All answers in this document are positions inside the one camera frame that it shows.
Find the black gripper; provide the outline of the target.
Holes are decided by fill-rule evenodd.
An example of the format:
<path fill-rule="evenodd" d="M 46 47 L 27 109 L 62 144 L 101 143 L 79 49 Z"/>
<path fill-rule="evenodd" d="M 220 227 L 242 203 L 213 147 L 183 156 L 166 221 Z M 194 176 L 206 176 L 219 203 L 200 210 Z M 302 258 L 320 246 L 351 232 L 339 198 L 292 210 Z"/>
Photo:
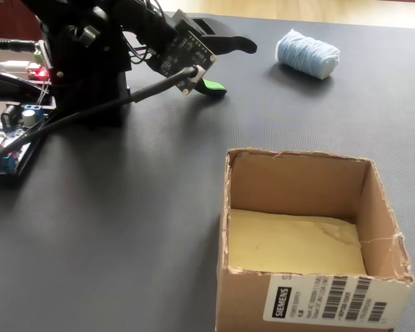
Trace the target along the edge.
<path fill-rule="evenodd" d="M 191 31 L 197 35 L 207 35 L 207 47 L 215 55 L 225 55 L 239 50 L 247 54 L 257 52 L 257 45 L 243 36 L 218 36 L 214 30 L 214 20 L 209 18 L 191 18 Z M 194 90 L 212 98 L 222 98 L 227 89 L 218 82 L 202 79 L 196 83 Z"/>

